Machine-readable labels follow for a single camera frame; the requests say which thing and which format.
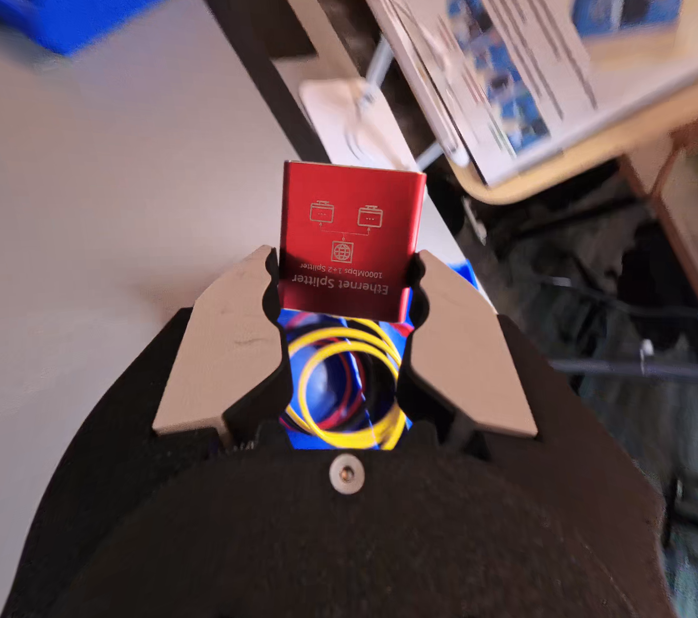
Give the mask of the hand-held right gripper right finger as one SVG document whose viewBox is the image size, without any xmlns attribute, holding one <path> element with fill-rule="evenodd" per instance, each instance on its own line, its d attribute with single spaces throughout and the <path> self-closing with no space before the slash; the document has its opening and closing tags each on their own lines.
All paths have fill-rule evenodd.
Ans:
<svg viewBox="0 0 698 618">
<path fill-rule="evenodd" d="M 397 400 L 438 441 L 467 446 L 475 432 L 535 439 L 538 427 L 492 304 L 428 250 L 410 267 L 414 331 L 398 373 Z"/>
</svg>

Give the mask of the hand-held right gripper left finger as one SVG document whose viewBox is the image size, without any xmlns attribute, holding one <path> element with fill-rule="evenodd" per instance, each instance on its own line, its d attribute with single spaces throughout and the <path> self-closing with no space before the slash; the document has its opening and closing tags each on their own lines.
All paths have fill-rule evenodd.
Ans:
<svg viewBox="0 0 698 618">
<path fill-rule="evenodd" d="M 277 421 L 293 394 L 280 313 L 276 250 L 262 245 L 195 301 L 153 431 L 255 439 L 261 425 Z"/>
</svg>

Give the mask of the red ethernet splitter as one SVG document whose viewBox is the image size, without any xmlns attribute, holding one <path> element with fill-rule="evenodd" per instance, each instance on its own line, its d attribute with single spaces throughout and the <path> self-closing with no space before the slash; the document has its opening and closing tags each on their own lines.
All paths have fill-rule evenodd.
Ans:
<svg viewBox="0 0 698 618">
<path fill-rule="evenodd" d="M 425 194 L 419 171 L 286 161 L 281 307 L 405 321 Z"/>
</svg>

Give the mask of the white board stand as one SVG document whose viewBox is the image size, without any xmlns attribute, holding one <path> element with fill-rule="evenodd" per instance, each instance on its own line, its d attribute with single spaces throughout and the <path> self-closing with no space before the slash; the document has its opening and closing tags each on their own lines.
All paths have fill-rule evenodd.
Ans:
<svg viewBox="0 0 698 618">
<path fill-rule="evenodd" d="M 457 141 L 435 141 L 413 156 L 381 90 L 393 59 L 388 40 L 381 36 L 365 78 L 301 82 L 301 104 L 329 160 L 341 166 L 418 172 L 443 155 L 467 166 L 470 156 Z"/>
</svg>

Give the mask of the printed instruction board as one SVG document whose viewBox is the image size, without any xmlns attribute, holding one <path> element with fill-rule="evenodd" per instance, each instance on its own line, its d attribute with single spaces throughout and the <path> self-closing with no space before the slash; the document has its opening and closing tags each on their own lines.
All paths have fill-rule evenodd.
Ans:
<svg viewBox="0 0 698 618">
<path fill-rule="evenodd" d="M 499 186 L 697 80 L 697 0 L 367 0 L 453 165 Z"/>
</svg>

